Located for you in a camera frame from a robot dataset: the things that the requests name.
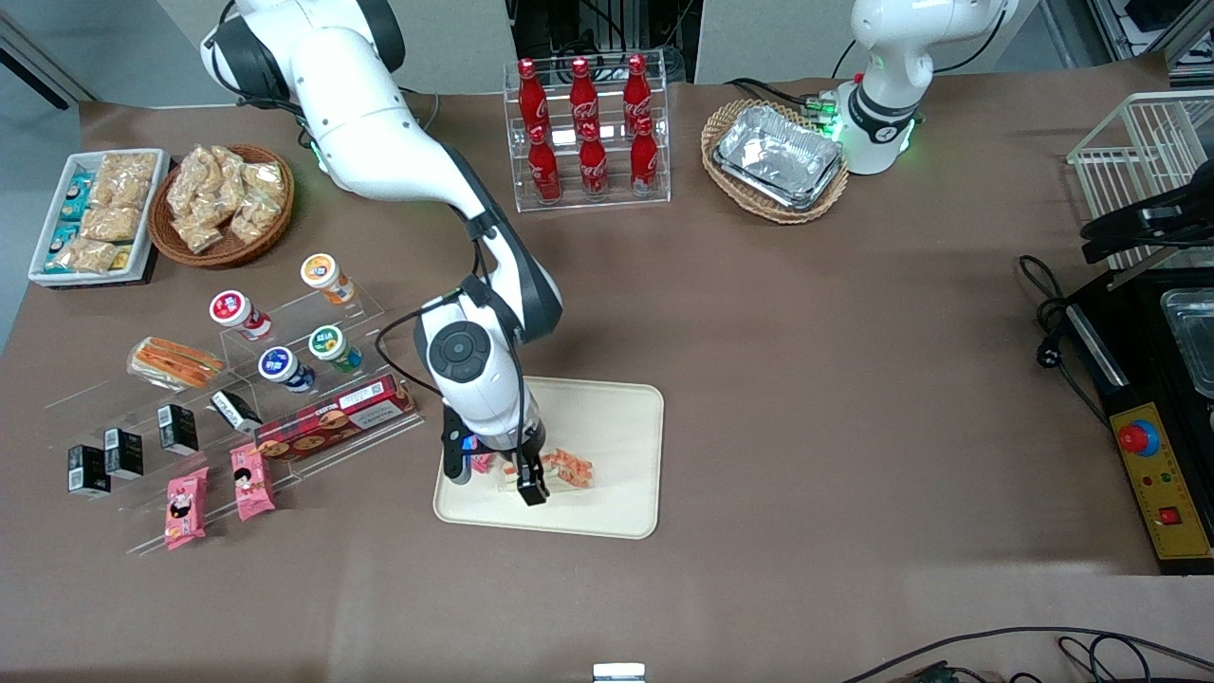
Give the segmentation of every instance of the acrylic bottle rack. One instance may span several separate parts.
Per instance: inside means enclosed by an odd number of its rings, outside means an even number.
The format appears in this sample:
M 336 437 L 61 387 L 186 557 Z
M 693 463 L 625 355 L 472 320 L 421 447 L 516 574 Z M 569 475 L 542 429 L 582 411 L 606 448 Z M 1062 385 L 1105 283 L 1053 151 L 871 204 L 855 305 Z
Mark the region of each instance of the acrylic bottle rack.
M 527 154 L 531 141 L 518 110 L 518 63 L 505 66 L 504 99 L 506 108 L 506 146 L 510 170 L 514 173 L 515 206 L 518 211 L 640 204 L 670 200 L 670 99 L 666 96 L 666 61 L 662 50 L 645 50 L 646 80 L 649 82 L 649 115 L 653 119 L 653 140 L 658 143 L 658 182 L 652 197 L 632 194 L 631 137 L 624 132 L 624 85 L 628 84 L 628 57 L 636 52 L 589 55 L 590 78 L 599 92 L 599 132 L 607 150 L 607 195 L 591 201 L 582 189 L 579 144 L 569 112 L 569 89 L 573 80 L 569 63 L 573 56 L 535 59 L 535 78 L 548 93 L 548 112 L 552 124 L 549 143 L 556 153 L 561 177 L 561 200 L 545 205 L 532 181 Z
M 210 398 L 215 392 L 222 389 L 237 394 L 254 409 L 263 423 L 268 423 L 391 372 L 374 348 L 375 336 L 380 326 L 387 321 L 384 308 L 357 283 L 356 290 L 357 295 L 341 306 L 330 303 L 322 292 L 312 291 L 277 308 L 267 309 L 273 326 L 268 336 L 257 341 L 249 341 L 238 331 L 229 329 L 217 335 L 220 349 L 195 345 L 197 348 L 215 353 L 227 362 L 225 372 L 206 389 L 172 393 L 137 377 L 123 375 L 46 408 L 53 414 L 53 425 L 61 428 L 56 433 L 63 436 L 50 448 L 64 456 L 64 461 L 68 449 L 76 444 L 101 448 L 103 433 L 113 427 L 138 434 L 143 439 L 143 477 L 132 480 L 112 478 L 110 494 L 93 499 L 97 502 L 91 503 L 113 506 L 129 513 L 129 523 L 125 525 L 127 553 L 146 554 L 164 547 L 165 490 L 169 480 L 183 477 L 203 466 L 209 467 L 206 491 L 209 530 L 216 522 L 236 512 L 229 451 L 253 439 L 234 432 L 210 406 Z M 353 372 L 339 372 L 330 364 L 317 360 L 307 349 L 312 331 L 324 324 L 341 328 L 348 345 L 362 353 L 362 365 Z M 391 345 L 387 341 L 385 345 L 388 353 L 392 353 Z M 316 371 L 316 385 L 311 392 L 293 394 L 260 376 L 257 362 L 262 352 L 271 347 L 291 349 L 301 363 Z M 198 454 L 182 457 L 160 449 L 155 414 L 157 409 L 165 404 L 176 404 L 194 414 Z M 267 460 L 274 491 L 294 486 L 420 423 L 421 417 L 414 411 L 376 426 L 353 439 L 341 442 L 310 459 L 293 462 Z

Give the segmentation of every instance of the black machine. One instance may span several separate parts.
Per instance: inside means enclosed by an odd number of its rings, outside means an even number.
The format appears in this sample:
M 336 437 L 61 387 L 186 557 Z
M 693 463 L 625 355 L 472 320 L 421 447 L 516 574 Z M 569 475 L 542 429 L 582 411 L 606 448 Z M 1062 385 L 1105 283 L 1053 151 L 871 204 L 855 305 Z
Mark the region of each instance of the black machine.
M 1214 161 L 1189 184 L 1101 216 L 1082 234 L 1088 262 L 1141 245 L 1214 245 Z M 1059 337 L 1072 337 L 1161 571 L 1214 574 L 1214 267 L 1134 269 L 1045 301 L 1038 320 L 1049 336 L 1038 363 L 1059 366 Z

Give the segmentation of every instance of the control panel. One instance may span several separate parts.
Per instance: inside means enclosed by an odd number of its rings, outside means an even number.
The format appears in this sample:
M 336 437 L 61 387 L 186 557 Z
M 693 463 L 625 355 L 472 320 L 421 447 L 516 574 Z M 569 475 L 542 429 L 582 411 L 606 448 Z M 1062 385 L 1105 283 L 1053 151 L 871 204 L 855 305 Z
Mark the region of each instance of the control panel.
M 1210 558 L 1210 542 L 1155 404 L 1108 419 L 1159 559 Z

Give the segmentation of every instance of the wicker basket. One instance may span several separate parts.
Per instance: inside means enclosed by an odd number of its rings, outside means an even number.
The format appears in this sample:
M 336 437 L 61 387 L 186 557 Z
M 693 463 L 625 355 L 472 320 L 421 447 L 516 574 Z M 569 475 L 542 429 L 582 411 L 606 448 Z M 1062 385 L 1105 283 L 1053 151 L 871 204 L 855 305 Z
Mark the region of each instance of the wicker basket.
M 172 181 L 176 180 L 177 172 L 181 170 L 181 166 L 177 166 L 169 171 L 169 175 L 165 176 L 164 182 L 157 189 L 155 198 L 152 199 L 148 234 L 152 237 L 152 243 L 155 244 L 161 254 L 178 263 L 205 268 L 243 266 L 270 250 L 291 222 L 291 205 L 295 203 L 295 176 L 291 173 L 291 166 L 287 165 L 287 160 L 270 149 L 254 144 L 229 144 L 228 149 L 239 154 L 242 159 L 250 164 L 278 163 L 278 167 L 283 169 L 283 186 L 287 189 L 287 197 L 283 199 L 283 211 L 278 214 L 278 217 L 270 224 L 266 233 L 253 244 L 245 244 L 236 234 L 232 234 L 231 229 L 225 229 L 228 221 L 223 221 L 220 226 L 223 239 L 211 244 L 202 254 L 194 254 L 186 246 L 181 235 L 172 227 L 174 215 L 172 209 L 169 207 L 168 194 L 169 187 L 172 186 Z
M 759 192 L 754 187 L 750 187 L 745 182 L 733 177 L 732 175 L 721 170 L 720 166 L 713 161 L 713 148 L 716 143 L 725 137 L 733 121 L 737 120 L 738 114 L 748 107 L 755 107 L 759 104 L 767 104 L 773 107 L 781 114 L 788 118 L 788 120 L 809 126 L 810 120 L 801 114 L 784 107 L 783 104 L 776 104 L 772 102 L 764 102 L 761 99 L 738 99 L 737 102 L 731 102 L 720 109 L 715 114 L 708 118 L 708 123 L 704 124 L 704 130 L 699 133 L 699 149 L 700 160 L 704 163 L 704 170 L 708 175 L 728 194 L 739 206 L 755 214 L 756 216 L 762 216 L 770 221 L 778 222 L 782 224 L 796 224 L 802 222 L 810 222 L 811 220 L 827 212 L 839 195 L 843 194 L 844 187 L 847 186 L 847 165 L 846 163 L 839 172 L 835 173 L 830 184 L 822 192 L 818 200 L 810 207 L 809 211 L 793 211 L 785 206 L 782 206 L 771 197 Z

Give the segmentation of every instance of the red biscuit box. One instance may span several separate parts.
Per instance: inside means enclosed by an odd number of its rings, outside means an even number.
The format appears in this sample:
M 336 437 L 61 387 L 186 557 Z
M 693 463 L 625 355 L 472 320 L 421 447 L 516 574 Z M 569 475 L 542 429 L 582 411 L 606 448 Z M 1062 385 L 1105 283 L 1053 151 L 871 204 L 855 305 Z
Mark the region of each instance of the red biscuit box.
M 260 427 L 257 451 L 282 461 L 306 459 L 413 411 L 409 393 L 385 375 Z

